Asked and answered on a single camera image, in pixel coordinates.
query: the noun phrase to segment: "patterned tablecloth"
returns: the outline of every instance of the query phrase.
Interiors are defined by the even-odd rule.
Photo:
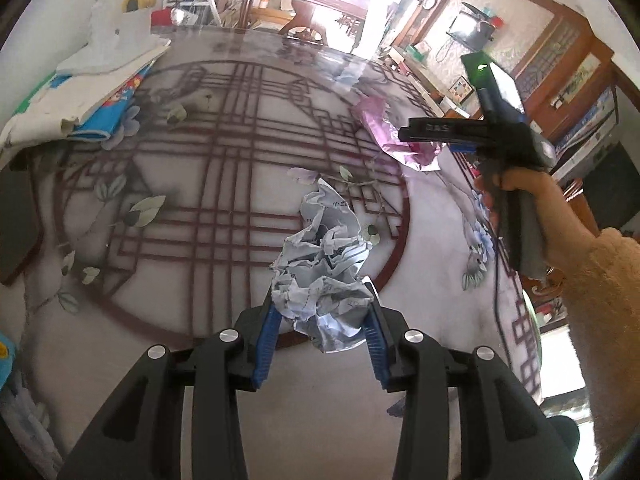
[[[337,176],[343,166],[358,181],[373,174],[374,185],[340,192],[380,230],[362,271],[383,303],[450,348],[492,346],[539,395],[517,278],[500,265],[495,310],[492,266],[481,286],[462,288],[461,212],[473,215],[462,162],[440,155],[460,190],[447,187],[380,154],[351,117],[374,94],[395,126],[430,115],[404,76],[264,32],[161,32],[173,43],[136,92],[140,129],[110,151],[69,143],[38,183],[46,236],[28,269],[23,362],[63,455],[148,346],[186,348],[262,302],[269,264],[301,228],[300,201],[314,189],[289,178],[292,167]],[[149,197],[160,198],[140,202]],[[380,390],[365,347],[277,352],[260,393],[239,396],[252,478],[390,478],[401,421],[385,410],[398,398]]]

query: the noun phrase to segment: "leaf pattern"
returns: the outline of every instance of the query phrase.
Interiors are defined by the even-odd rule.
[[[362,237],[366,242],[369,242],[371,244],[371,247],[376,246],[380,243],[380,232],[378,231],[378,228],[373,224],[369,224],[362,230]]]
[[[159,207],[154,207],[152,209],[141,211],[140,216],[138,217],[138,221],[135,224],[133,224],[133,227],[144,227],[150,224],[153,221],[153,219],[156,217],[159,211],[160,211]]]
[[[122,142],[122,139],[124,139],[124,124],[118,126],[116,132],[107,140],[103,140],[100,145],[104,150],[110,152],[113,148],[115,148]]]
[[[133,227],[138,222],[139,218],[140,218],[140,211],[129,211],[122,218],[122,222],[127,227]]]
[[[351,171],[347,170],[347,168],[345,168],[344,166],[340,166],[340,176],[347,181],[353,180],[353,175],[351,174]]]
[[[75,251],[71,251],[67,256],[62,258],[62,267],[60,269],[60,272],[62,272],[63,276],[68,275],[69,271],[71,270],[71,267],[74,266],[75,260],[76,260]]]
[[[113,181],[109,184],[109,189],[107,191],[107,200],[111,200],[118,196],[118,194],[124,189],[127,185],[127,175],[124,173],[118,175]]]
[[[478,288],[484,281],[486,273],[481,269],[475,272],[465,272],[462,275],[462,290],[468,290],[470,287]]]
[[[165,195],[158,196],[149,196],[147,198],[143,198],[140,202],[134,204],[130,211],[146,211],[147,209],[160,209],[162,204],[164,204],[164,200],[166,199]]]
[[[109,188],[107,188],[107,185],[105,184],[103,179],[98,180],[98,182],[95,183],[95,187],[94,187],[94,193],[97,196],[98,200],[100,202],[106,202],[107,201],[107,195],[109,194]]]
[[[187,110],[184,109],[184,106],[177,105],[169,111],[169,114],[166,117],[166,123],[173,126],[175,124],[181,123],[186,118]]]
[[[58,301],[60,306],[64,308],[69,314],[77,314],[80,311],[80,304],[73,295],[68,292],[59,292]]]
[[[82,284],[89,285],[89,283],[91,283],[98,277],[98,274],[100,274],[100,269],[96,269],[95,267],[85,267],[82,272],[84,272],[84,279],[82,279]]]

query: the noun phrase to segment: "pink plastic bag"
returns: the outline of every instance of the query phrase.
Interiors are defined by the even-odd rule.
[[[439,142],[401,142],[398,129],[385,119],[386,101],[382,97],[363,97],[351,113],[373,136],[380,149],[395,160],[417,171],[439,170]]]

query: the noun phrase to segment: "white paper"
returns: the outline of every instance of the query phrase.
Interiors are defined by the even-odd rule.
[[[151,9],[123,12],[112,23],[109,8],[92,7],[91,36],[81,48],[56,68],[57,75],[104,74],[117,70],[168,41],[151,34]]]
[[[168,48],[158,46],[107,74],[72,76],[57,88],[47,87],[31,100],[24,113],[15,114],[5,124],[0,147],[25,148],[65,139],[74,126],[84,124],[124,83]]]
[[[318,188],[300,206],[307,226],[285,240],[271,266],[271,298],[316,348],[338,352],[364,341],[373,296],[357,274],[369,249],[347,202],[322,179]]]
[[[22,377],[14,372],[0,395],[0,415],[15,441],[30,462],[46,480],[54,480],[62,467],[62,457],[43,421],[49,415],[43,406],[33,402],[30,391],[22,384]]]

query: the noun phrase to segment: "picture frame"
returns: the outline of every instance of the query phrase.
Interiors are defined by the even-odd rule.
[[[474,89],[466,80],[464,76],[460,76],[449,88],[450,94],[453,96],[454,101],[458,104],[462,104],[472,93]]]
[[[560,100],[565,103],[573,101],[574,97],[576,97],[578,92],[582,90],[582,87],[587,84],[600,65],[600,60],[590,52],[560,92]]]

